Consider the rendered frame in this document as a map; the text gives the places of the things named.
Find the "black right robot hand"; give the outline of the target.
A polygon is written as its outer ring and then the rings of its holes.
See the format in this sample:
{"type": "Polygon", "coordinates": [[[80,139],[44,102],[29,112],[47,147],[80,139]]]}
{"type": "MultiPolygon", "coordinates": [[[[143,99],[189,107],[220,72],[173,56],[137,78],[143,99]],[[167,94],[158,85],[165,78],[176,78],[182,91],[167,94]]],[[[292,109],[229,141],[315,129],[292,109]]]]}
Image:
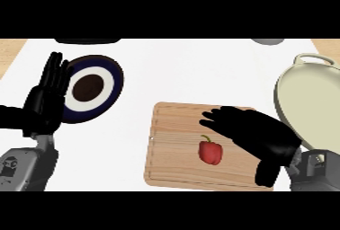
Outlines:
{"type": "Polygon", "coordinates": [[[301,145],[291,128],[264,113],[222,106],[202,112],[199,124],[229,138],[258,160],[254,174],[257,186],[270,188],[281,167],[288,167],[301,145]]]}

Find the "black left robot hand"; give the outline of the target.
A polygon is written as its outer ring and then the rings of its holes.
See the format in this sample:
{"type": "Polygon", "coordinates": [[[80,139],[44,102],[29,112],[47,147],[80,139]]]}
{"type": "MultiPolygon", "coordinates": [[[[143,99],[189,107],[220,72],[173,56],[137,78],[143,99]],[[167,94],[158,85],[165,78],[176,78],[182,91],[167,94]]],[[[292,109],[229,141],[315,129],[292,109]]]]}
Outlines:
{"type": "Polygon", "coordinates": [[[52,52],[38,85],[31,89],[22,108],[0,105],[0,128],[20,129],[23,137],[52,135],[59,129],[65,94],[72,76],[69,61],[52,52]]]}

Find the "red bell pepper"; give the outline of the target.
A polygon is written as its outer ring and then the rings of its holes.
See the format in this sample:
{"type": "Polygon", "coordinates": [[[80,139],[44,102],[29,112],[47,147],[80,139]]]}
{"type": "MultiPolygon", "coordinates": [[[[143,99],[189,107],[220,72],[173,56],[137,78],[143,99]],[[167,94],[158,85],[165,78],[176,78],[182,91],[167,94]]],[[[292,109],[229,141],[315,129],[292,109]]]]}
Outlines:
{"type": "Polygon", "coordinates": [[[211,141],[207,135],[202,135],[205,138],[199,142],[198,155],[199,159],[210,165],[217,165],[222,161],[223,147],[220,144],[211,141]]]}

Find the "wooden cutting board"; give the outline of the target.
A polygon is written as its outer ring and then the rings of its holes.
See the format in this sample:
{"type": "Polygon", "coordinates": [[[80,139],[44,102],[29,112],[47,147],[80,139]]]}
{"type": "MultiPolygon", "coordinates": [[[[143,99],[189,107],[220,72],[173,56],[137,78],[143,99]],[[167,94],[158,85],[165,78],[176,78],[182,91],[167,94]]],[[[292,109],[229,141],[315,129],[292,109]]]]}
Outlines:
{"type": "Polygon", "coordinates": [[[261,190],[256,184],[258,159],[211,129],[199,125],[213,105],[159,102],[154,105],[143,178],[151,186],[196,190],[261,190]],[[199,143],[222,145],[217,165],[198,155],[199,143]]]}

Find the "blue and white plate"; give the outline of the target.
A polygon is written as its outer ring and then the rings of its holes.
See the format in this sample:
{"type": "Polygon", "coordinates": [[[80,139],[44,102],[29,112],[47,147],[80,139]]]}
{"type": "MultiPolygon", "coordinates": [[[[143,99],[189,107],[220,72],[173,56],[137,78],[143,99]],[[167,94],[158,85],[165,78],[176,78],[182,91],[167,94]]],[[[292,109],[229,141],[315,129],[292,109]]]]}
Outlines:
{"type": "Polygon", "coordinates": [[[114,105],[124,87],[124,71],[115,60],[102,55],[83,56],[69,66],[62,122],[77,124],[94,119],[114,105]]]}

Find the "black rounded object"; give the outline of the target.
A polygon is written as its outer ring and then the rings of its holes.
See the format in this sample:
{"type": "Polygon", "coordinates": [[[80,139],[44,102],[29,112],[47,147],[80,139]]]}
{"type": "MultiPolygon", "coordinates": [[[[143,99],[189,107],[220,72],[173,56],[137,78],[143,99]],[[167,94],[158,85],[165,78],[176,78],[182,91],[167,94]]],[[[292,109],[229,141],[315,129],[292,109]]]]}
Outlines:
{"type": "Polygon", "coordinates": [[[97,45],[115,43],[120,39],[54,39],[62,44],[97,45]]]}

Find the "grey rounded object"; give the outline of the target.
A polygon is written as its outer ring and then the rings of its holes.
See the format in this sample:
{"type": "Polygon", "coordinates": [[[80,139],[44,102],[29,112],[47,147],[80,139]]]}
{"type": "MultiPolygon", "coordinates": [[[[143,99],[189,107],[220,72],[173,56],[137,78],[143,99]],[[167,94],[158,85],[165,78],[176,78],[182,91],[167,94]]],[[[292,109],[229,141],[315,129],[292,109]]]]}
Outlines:
{"type": "Polygon", "coordinates": [[[251,39],[256,43],[273,46],[282,43],[284,39],[251,39]]]}

